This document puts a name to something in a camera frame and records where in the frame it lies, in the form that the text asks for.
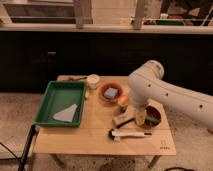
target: black cable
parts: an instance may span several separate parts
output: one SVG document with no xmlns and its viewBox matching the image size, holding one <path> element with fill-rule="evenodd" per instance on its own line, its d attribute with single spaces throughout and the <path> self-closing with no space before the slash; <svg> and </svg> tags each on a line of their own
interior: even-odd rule
<svg viewBox="0 0 213 171">
<path fill-rule="evenodd" d="M 18 160 L 19 163 L 21 162 L 21 160 L 18 158 L 18 156 L 17 156 L 15 153 L 13 153 L 6 145 L 4 145 L 2 142 L 0 142 L 0 144 L 1 144 L 2 147 L 4 147 L 7 151 L 9 151 L 9 152 L 15 157 L 15 159 Z"/>
<path fill-rule="evenodd" d="M 177 169 L 182 170 L 182 171 L 196 171 L 193 169 L 186 169 L 184 167 L 170 167 L 170 168 L 165 169 L 164 171 L 177 170 Z"/>
</svg>

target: floor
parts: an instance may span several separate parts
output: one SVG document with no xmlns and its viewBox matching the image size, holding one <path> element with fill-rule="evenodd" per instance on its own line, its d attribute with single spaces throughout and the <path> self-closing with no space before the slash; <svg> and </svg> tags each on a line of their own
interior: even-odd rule
<svg viewBox="0 0 213 171">
<path fill-rule="evenodd" d="M 21 154 L 27 132 L 41 101 L 41 94 L 0 93 L 0 142 Z M 162 157 L 153 171 L 180 166 L 197 171 L 213 171 L 213 135 L 186 115 L 165 108 L 177 149 L 176 156 Z M 0 146 L 0 158 L 10 154 Z M 29 160 L 26 170 L 139 171 L 146 169 L 151 157 L 91 157 L 60 155 L 67 165 L 60 168 L 49 155 L 39 154 Z M 0 171 L 15 171 L 16 160 L 0 160 Z"/>
</svg>

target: green tray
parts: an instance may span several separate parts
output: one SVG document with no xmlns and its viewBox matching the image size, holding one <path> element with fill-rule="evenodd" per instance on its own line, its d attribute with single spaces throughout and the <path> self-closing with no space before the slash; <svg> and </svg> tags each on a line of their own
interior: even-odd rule
<svg viewBox="0 0 213 171">
<path fill-rule="evenodd" d="M 78 127 L 81 123 L 85 92 L 84 82 L 49 82 L 34 123 L 41 126 Z M 78 106 L 72 122 L 52 118 L 55 113 L 72 104 Z"/>
</svg>

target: table leg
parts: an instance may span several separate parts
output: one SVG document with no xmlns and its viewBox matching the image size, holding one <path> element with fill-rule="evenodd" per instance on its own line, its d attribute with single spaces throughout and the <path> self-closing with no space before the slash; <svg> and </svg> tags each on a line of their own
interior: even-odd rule
<svg viewBox="0 0 213 171">
<path fill-rule="evenodd" d="M 60 160 L 60 158 L 56 154 L 51 154 L 53 160 L 62 168 L 66 167 L 66 164 Z"/>
<path fill-rule="evenodd" d="M 157 163 L 157 161 L 160 159 L 160 157 L 161 156 L 154 156 L 152 158 L 152 161 L 149 163 L 148 168 L 152 169 L 155 166 L 155 164 Z"/>
<path fill-rule="evenodd" d="M 23 151 L 22 156 L 21 156 L 18 171 L 24 170 L 24 166 L 25 166 L 26 161 L 27 161 L 28 152 L 29 152 L 29 149 L 30 149 L 30 146 L 31 146 L 31 143 L 32 143 L 32 139 L 33 139 L 33 136 L 35 135 L 35 133 L 36 133 L 35 125 L 31 125 L 29 134 L 27 136 L 27 141 L 26 141 L 26 144 L 24 146 L 24 151 Z"/>
</svg>

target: paper cup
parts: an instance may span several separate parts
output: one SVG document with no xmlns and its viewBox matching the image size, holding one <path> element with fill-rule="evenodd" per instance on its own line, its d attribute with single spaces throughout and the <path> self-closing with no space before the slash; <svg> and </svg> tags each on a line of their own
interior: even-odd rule
<svg viewBox="0 0 213 171">
<path fill-rule="evenodd" d="M 100 77 L 96 74 L 89 75 L 87 77 L 87 85 L 90 89 L 97 89 L 99 86 Z"/>
</svg>

